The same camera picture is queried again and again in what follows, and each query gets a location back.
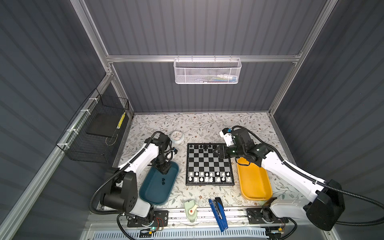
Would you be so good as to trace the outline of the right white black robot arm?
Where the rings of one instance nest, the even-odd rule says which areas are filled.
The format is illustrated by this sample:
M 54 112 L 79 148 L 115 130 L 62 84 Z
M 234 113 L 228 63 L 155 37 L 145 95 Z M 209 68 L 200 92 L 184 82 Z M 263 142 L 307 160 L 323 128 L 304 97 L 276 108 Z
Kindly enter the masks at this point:
M 220 136 L 226 145 L 217 147 L 214 150 L 215 155 L 224 159 L 244 158 L 249 164 L 263 168 L 285 180 L 308 200 L 308 203 L 301 206 L 272 203 L 270 209 L 276 217 L 307 219 L 324 231 L 330 231 L 334 225 L 370 227 L 383 224 L 383 218 L 368 222 L 340 221 L 339 218 L 345 211 L 344 196 L 356 198 L 380 208 L 384 205 L 371 198 L 345 191 L 334 180 L 327 182 L 305 172 L 284 160 L 275 147 L 264 141 L 255 144 L 252 137 L 256 137 L 256 134 L 247 128 L 242 126 L 224 128 L 220 131 Z

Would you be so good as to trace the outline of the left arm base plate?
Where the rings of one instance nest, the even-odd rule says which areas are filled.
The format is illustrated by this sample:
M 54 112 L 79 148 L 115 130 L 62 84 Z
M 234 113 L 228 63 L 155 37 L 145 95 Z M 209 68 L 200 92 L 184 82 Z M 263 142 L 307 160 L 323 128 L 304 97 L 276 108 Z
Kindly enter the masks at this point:
M 169 220 L 169 211 L 151 210 L 147 217 L 128 217 L 128 228 L 141 227 L 167 227 Z

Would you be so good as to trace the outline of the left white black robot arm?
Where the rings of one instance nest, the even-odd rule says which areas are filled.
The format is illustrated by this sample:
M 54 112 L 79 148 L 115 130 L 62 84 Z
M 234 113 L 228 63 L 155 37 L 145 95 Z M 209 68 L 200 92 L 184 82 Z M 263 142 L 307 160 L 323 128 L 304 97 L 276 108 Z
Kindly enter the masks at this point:
M 168 135 L 154 132 L 131 159 L 107 171 L 104 183 L 91 197 L 91 213 L 152 219 L 152 205 L 138 196 L 137 178 L 149 164 L 155 172 L 167 175 L 175 164 L 172 158 L 176 152 Z

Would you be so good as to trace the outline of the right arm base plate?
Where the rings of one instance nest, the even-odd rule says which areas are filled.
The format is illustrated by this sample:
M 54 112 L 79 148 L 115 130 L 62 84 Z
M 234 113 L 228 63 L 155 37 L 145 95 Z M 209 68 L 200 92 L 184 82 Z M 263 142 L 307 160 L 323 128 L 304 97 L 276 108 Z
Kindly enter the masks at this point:
M 250 224 L 283 224 L 289 222 L 287 218 L 278 218 L 268 208 L 248 208 L 246 209 Z

